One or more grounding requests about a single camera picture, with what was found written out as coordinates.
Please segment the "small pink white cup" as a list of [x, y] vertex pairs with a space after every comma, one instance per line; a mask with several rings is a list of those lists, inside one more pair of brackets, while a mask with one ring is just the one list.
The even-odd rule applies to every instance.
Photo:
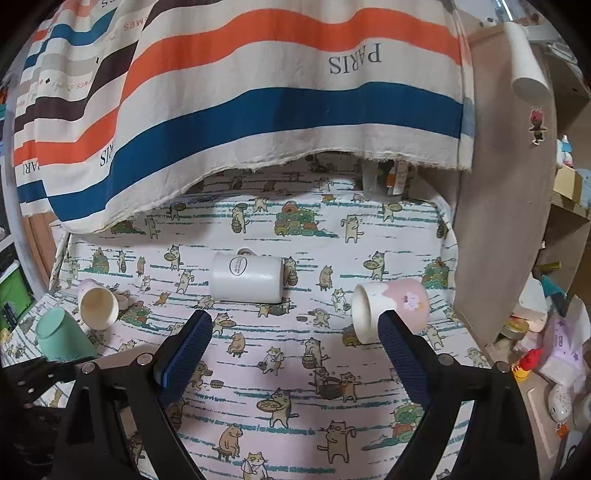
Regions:
[[129, 306], [126, 296], [113, 293], [91, 279], [83, 280], [78, 285], [77, 302], [81, 320], [90, 329], [97, 331], [113, 326], [119, 313]]

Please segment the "red cartoon sticker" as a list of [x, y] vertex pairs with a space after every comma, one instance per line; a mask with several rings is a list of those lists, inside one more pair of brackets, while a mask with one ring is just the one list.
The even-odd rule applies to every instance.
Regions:
[[533, 108], [529, 120], [529, 131], [533, 136], [532, 143], [535, 146], [538, 146], [545, 140], [546, 127], [544, 124], [544, 110], [541, 107]]

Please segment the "white spotted egg toy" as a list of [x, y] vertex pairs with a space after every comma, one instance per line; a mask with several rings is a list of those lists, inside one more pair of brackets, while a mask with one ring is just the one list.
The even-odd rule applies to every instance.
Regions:
[[555, 384], [548, 396], [548, 409], [552, 419], [557, 423], [565, 423], [572, 414], [572, 400], [568, 388]]

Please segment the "blue plush toy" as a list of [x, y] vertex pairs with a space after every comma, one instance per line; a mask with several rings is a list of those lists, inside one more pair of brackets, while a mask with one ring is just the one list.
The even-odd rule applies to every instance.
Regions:
[[591, 205], [591, 170], [578, 168], [576, 172], [581, 177], [580, 204], [584, 208], [589, 208]]

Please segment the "mint green mug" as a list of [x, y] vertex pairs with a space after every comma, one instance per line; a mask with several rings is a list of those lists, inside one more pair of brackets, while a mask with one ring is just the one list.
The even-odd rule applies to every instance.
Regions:
[[35, 335], [41, 353], [50, 361], [69, 362], [97, 356], [84, 331], [62, 307], [52, 308], [40, 317]]

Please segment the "red yellow chicken toy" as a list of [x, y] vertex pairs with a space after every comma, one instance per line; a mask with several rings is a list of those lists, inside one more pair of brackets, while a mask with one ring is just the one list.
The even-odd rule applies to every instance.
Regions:
[[525, 381], [534, 370], [542, 357], [543, 349], [535, 348], [525, 353], [512, 367], [512, 373], [517, 382]]

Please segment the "pink white flower cup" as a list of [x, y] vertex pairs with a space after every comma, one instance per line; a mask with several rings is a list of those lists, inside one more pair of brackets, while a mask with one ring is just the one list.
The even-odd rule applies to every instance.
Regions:
[[353, 330], [362, 344], [377, 342], [379, 317], [394, 310], [413, 334], [425, 329], [430, 300], [423, 285], [414, 279], [359, 284], [353, 290]]

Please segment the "striped Paris cloth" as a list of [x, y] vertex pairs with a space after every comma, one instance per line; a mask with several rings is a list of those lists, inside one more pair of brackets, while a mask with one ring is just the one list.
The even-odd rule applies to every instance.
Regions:
[[317, 153], [468, 170], [470, 48], [452, 1], [64, 1], [13, 131], [21, 212], [73, 233]]

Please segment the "purple tissue pack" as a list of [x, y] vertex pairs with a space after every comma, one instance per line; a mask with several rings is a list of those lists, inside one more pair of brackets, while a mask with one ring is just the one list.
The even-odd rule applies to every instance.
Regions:
[[544, 330], [543, 352], [538, 373], [554, 383], [570, 387], [584, 373], [582, 344], [571, 339], [571, 328], [555, 312]]

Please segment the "white cylindrical mug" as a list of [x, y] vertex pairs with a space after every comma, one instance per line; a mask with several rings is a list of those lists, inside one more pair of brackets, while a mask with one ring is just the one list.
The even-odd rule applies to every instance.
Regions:
[[209, 289], [215, 301], [279, 304], [283, 299], [283, 259], [240, 250], [216, 253]]

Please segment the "cat print bed sheet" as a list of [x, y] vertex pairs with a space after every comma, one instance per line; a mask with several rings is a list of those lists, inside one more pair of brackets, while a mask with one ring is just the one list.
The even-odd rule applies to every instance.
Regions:
[[[370, 199], [351, 158], [217, 173], [103, 232], [54, 238], [56, 288], [2, 335], [3, 363], [39, 356], [39, 317], [76, 312], [86, 279], [129, 300], [113, 326], [88, 332], [101, 355], [157, 346], [206, 311], [211, 344], [171, 419], [209, 479], [381, 479], [390, 470], [422, 410], [381, 344], [356, 337], [359, 284], [420, 281], [425, 339], [484, 364], [452, 308], [458, 244], [447, 203], [421, 182], [406, 199]], [[240, 250], [283, 259], [279, 304], [212, 299], [213, 256]]]

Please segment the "wooden shelf side panel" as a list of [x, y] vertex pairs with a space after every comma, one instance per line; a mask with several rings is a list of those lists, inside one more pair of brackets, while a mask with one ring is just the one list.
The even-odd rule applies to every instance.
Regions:
[[553, 102], [542, 108], [544, 141], [530, 130], [531, 104], [511, 86], [504, 32], [470, 43], [476, 134], [472, 169], [461, 177], [454, 230], [459, 244], [455, 310], [477, 343], [493, 343], [512, 313], [542, 244], [554, 184]]

